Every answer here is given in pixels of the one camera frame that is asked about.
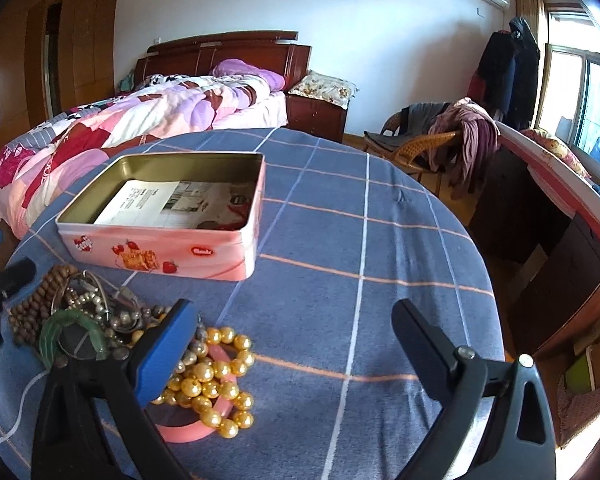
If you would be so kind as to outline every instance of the green item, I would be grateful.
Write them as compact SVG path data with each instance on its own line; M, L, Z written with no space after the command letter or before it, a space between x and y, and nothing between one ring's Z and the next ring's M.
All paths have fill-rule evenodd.
M40 357L47 370L51 370L56 357L60 355L58 340L62 329L72 324L78 324L89 332L89 340L96 351L96 361L109 357L104 332L93 319L76 308L58 310L48 319L40 332Z
M586 352L564 374L564 384L572 394L588 394L593 389L590 348L590 346L587 347Z
M134 90L134 71L129 72L124 79L118 83L118 93L132 92Z

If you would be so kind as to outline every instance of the pink bangle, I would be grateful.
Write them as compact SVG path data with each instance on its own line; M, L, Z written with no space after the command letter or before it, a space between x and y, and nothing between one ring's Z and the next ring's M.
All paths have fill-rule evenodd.
M220 345L209 345L209 356L214 361L230 361L229 356L224 351ZM234 381L234 375L227 375L222 382L225 381ZM233 404L230 400L223 399L222 397L218 397L216 403L214 404L214 410L219 412L220 415L226 417L231 413L231 408ZM160 426L156 424L155 427L160 432L160 435L164 439L165 442L169 442L170 444L184 444L186 442L193 442L195 440L200 440L201 438L205 438L209 436L215 431L215 428L209 428L205 426L200 420L194 422L193 424L188 424L186 426Z

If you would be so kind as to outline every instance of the pink bedding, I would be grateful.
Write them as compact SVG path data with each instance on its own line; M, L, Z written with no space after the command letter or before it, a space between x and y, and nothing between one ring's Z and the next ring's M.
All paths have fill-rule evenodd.
M269 97L271 85L281 88L274 76L282 76L258 75L255 67L229 61L231 75L180 76L111 100L86 118L70 116L57 123L64 129L43 147L5 146L0 154L0 218L22 238L56 196L126 148L189 132L286 123L284 95ZM236 73L240 63L248 73ZM254 111L245 113L250 107Z
M279 128L287 123L286 95L284 92L273 92L264 101L215 121L214 130Z

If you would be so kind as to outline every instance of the purple pillow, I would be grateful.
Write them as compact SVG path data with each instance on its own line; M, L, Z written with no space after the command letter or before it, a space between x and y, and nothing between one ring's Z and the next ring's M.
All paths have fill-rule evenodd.
M214 77L224 75L259 75L269 83L272 92L279 92L285 87L285 78L271 70L264 70L253 65L248 65L240 59L225 59L211 71Z

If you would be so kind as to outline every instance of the cake image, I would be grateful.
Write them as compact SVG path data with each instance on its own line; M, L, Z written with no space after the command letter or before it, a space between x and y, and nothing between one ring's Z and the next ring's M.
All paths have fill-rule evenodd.
M157 270L160 268L158 259L153 251L141 251L135 242L128 240L126 242L128 251L124 245L120 244L112 247L111 250L122 258L125 269L129 270Z

